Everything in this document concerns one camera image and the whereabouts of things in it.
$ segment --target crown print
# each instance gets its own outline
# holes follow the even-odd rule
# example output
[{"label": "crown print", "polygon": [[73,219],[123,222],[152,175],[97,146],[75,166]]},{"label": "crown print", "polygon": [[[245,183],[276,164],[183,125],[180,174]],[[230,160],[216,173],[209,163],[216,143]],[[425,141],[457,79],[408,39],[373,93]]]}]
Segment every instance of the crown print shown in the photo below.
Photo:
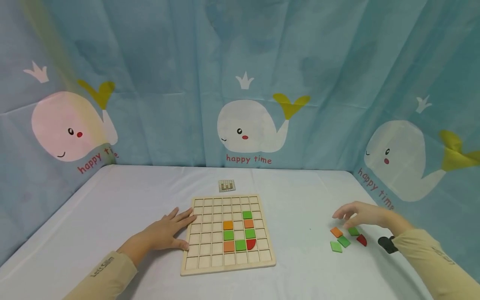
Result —
[{"label": "crown print", "polygon": [[424,109],[426,109],[429,106],[432,106],[432,103],[427,103],[429,97],[430,95],[428,95],[425,99],[417,97],[417,101],[419,102],[419,107],[416,110],[417,113],[421,114]]},{"label": "crown print", "polygon": [[243,78],[240,78],[238,76],[235,76],[235,78],[239,81],[242,90],[248,90],[250,88],[250,83],[252,83],[252,80],[255,79],[253,77],[249,79],[246,71],[243,75]]},{"label": "crown print", "polygon": [[40,81],[41,84],[44,84],[45,82],[48,82],[48,76],[47,76],[47,67],[43,67],[40,69],[34,61],[33,63],[33,70],[24,70],[25,73],[32,75],[35,77],[38,81]]}]

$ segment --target beige sleeve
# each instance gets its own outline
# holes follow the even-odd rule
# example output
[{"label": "beige sleeve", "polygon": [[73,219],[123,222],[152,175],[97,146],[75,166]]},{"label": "beige sleeve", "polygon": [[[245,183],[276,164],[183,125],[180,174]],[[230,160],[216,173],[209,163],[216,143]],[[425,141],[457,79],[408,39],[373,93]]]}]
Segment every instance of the beige sleeve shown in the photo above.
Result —
[{"label": "beige sleeve", "polygon": [[114,300],[137,274],[131,259],[113,251],[64,300]]},{"label": "beige sleeve", "polygon": [[412,229],[392,240],[435,300],[472,300],[480,285],[442,250],[425,230]]}]

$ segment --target blue fabric backdrop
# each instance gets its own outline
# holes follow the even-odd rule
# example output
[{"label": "blue fabric backdrop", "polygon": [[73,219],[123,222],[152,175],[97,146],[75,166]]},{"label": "blue fabric backdrop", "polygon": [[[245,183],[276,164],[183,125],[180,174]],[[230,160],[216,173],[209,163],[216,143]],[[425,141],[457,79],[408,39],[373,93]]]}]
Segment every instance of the blue fabric backdrop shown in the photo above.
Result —
[{"label": "blue fabric backdrop", "polygon": [[104,164],[342,169],[480,280],[477,1],[21,2],[0,264]]}]

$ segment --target wooden puzzle board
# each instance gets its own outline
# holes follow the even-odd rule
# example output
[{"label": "wooden puzzle board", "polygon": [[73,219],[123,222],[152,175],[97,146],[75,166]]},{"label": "wooden puzzle board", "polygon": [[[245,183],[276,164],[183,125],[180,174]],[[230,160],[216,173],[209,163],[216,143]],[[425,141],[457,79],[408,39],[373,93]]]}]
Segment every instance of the wooden puzzle board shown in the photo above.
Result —
[{"label": "wooden puzzle board", "polygon": [[193,198],[192,207],[182,276],[276,264],[259,195]]}]

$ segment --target black object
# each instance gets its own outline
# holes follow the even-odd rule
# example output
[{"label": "black object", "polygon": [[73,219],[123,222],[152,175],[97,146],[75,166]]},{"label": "black object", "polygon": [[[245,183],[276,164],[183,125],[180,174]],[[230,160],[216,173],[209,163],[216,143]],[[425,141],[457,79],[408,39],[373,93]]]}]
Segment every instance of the black object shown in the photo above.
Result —
[{"label": "black object", "polygon": [[398,251],[397,247],[393,244],[392,240],[395,237],[381,237],[378,239],[378,244],[387,251],[388,254],[392,254]]}]

